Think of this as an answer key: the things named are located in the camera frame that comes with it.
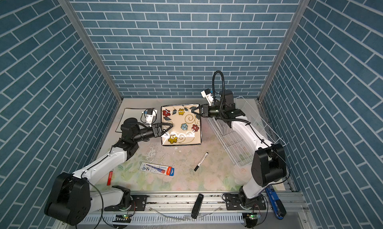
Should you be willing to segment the dark patterned plate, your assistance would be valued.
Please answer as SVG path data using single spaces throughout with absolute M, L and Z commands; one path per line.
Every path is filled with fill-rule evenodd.
M 161 123 L 172 123 L 169 137 L 162 137 L 163 146 L 187 146 L 202 143 L 201 118 L 191 112 L 192 104 L 173 104 L 161 107 Z

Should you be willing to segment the white square plate black rim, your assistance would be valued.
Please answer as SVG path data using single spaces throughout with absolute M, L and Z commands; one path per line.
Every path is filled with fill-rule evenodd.
M 121 129 L 121 126 L 124 124 L 124 122 L 126 120 L 128 120 L 128 122 L 133 122 L 133 123 L 136 123 L 138 122 L 139 123 L 139 126 L 141 125 L 144 125 L 144 126 L 151 126 L 151 125 L 148 125 L 148 124 L 144 124 L 141 122 L 140 118 L 141 118 L 141 114 L 142 112 L 145 110 L 146 108 L 125 108 L 123 110 L 123 113 L 122 113 L 122 116 L 121 118 L 119 119 L 119 124 L 117 125 L 117 128 L 115 130 L 116 133 L 122 133 L 122 129 Z

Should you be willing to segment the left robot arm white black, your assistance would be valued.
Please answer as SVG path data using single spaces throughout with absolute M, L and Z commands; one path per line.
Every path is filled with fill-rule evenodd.
M 76 226 L 88 213 L 107 207 L 130 210 L 134 203 L 130 189 L 114 185 L 101 192 L 95 184 L 130 159 L 138 150 L 139 142 L 161 137 L 172 127 L 171 123 L 154 123 L 147 127 L 136 118 L 126 119 L 121 125 L 121 137 L 109 152 L 82 169 L 63 172 L 56 177 L 45 205 L 45 215 Z

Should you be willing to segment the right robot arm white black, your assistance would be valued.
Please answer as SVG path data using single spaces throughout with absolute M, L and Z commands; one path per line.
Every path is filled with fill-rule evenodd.
M 251 178 L 240 187 L 238 199 L 241 207 L 248 209 L 262 199 L 262 192 L 278 184 L 282 178 L 288 178 L 289 168 L 286 166 L 285 152 L 279 143 L 273 143 L 260 134 L 251 124 L 249 118 L 236 107 L 230 90 L 223 90 L 217 100 L 213 91 L 206 89 L 201 92 L 207 104 L 192 109 L 198 118 L 214 118 L 227 124 L 235 136 L 239 136 L 240 145 L 249 150 Z

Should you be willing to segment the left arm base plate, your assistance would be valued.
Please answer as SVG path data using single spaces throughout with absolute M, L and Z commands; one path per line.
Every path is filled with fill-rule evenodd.
M 146 208 L 147 198 L 147 195 L 131 195 L 127 205 L 120 203 L 115 206 L 106 207 L 104 210 L 107 212 L 143 212 Z

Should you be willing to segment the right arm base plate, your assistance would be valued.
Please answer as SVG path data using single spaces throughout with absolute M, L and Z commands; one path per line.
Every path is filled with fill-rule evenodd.
M 262 195 L 248 199 L 244 193 L 224 193 L 221 195 L 221 198 L 224 200 L 228 211 L 266 210 L 266 203 Z

